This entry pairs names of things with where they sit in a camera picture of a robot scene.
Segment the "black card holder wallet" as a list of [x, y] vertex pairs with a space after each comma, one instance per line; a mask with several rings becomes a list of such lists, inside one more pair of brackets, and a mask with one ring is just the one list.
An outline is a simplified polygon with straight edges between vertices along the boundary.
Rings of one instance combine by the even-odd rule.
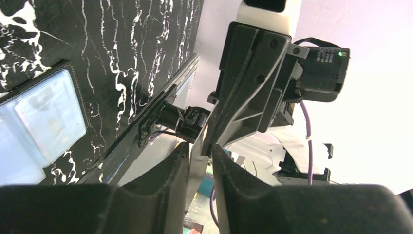
[[67, 60], [0, 96], [0, 184], [36, 185], [87, 132], [84, 101]]

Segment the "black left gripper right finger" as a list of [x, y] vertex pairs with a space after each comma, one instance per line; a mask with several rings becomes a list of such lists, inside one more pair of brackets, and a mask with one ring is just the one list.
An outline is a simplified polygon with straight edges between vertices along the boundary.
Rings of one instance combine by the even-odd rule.
[[271, 186], [212, 147], [222, 234], [410, 234], [404, 201], [379, 185]]

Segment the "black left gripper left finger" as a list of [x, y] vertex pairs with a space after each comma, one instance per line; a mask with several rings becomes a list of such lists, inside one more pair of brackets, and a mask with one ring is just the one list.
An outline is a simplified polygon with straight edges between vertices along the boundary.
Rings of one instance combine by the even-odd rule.
[[21, 185], [0, 189], [3, 234], [180, 234], [189, 143], [121, 186]]

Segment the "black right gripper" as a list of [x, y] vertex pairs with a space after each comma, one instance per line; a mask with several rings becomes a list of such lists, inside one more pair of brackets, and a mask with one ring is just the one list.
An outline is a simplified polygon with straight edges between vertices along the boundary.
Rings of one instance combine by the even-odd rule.
[[202, 156], [255, 132], [293, 123], [279, 117], [287, 104], [303, 100], [332, 102], [341, 92], [350, 49], [291, 37], [238, 22], [229, 25], [219, 65], [217, 89], [208, 101], [215, 108], [208, 121]]

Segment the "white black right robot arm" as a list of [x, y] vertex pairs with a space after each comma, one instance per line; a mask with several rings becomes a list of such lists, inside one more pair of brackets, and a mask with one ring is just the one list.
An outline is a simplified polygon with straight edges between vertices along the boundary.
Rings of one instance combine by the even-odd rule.
[[294, 127], [295, 104], [332, 102], [341, 92], [350, 49], [316, 38], [292, 42], [290, 36], [238, 22], [228, 29], [217, 88], [208, 97], [213, 111], [181, 109], [164, 103], [157, 122], [190, 143], [200, 154], [212, 146], [261, 165], [282, 185], [328, 184], [326, 163], [333, 146], [311, 140], [311, 123]]

